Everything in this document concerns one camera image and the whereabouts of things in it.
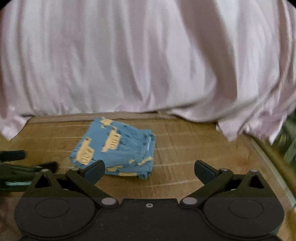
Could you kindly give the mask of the blue yellow patterned pants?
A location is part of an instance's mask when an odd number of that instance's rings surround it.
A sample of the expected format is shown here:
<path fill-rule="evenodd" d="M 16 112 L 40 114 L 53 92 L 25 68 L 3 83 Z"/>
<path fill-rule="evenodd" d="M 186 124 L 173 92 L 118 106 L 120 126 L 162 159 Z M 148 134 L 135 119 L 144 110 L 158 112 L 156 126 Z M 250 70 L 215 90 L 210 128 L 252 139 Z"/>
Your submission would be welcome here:
<path fill-rule="evenodd" d="M 150 129 L 96 118 L 69 159 L 80 169 L 102 160 L 107 175 L 147 179 L 154 165 L 155 145 L 156 138 Z"/>

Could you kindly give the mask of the white satin sheet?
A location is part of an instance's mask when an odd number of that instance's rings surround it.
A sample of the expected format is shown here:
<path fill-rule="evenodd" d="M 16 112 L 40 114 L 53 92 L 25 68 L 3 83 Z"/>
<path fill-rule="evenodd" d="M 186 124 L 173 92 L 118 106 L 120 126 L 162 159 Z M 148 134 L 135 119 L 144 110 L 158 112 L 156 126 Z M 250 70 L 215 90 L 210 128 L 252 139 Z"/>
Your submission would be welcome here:
<path fill-rule="evenodd" d="M 288 1 L 10 1 L 1 134 L 28 119 L 163 111 L 273 142 L 295 109 Z"/>

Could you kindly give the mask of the brown bamboo mat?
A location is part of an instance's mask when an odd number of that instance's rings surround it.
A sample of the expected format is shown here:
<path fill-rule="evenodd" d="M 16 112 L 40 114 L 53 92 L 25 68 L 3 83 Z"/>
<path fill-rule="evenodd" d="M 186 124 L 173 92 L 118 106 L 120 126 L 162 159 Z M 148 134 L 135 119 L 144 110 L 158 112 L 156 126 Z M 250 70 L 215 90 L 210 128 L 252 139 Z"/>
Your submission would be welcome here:
<path fill-rule="evenodd" d="M 96 114 L 32 118 L 21 132 L 8 141 L 1 138 L 4 151 L 24 150 L 22 165 L 56 161 L 59 172 L 73 165 L 71 152 L 86 133 Z M 156 137 L 154 168 L 147 180 L 105 176 L 98 187 L 117 199 L 177 198 L 202 186 L 194 174 L 194 162 L 202 160 L 215 168 L 228 168 L 236 174 L 259 170 L 285 209 L 285 220 L 278 233 L 282 240 L 295 240 L 295 199 L 285 181 L 253 138 L 241 135 L 233 142 L 211 123 L 193 123 L 157 113 L 114 113 L 105 118 L 121 121 L 138 129 L 150 129 Z"/>

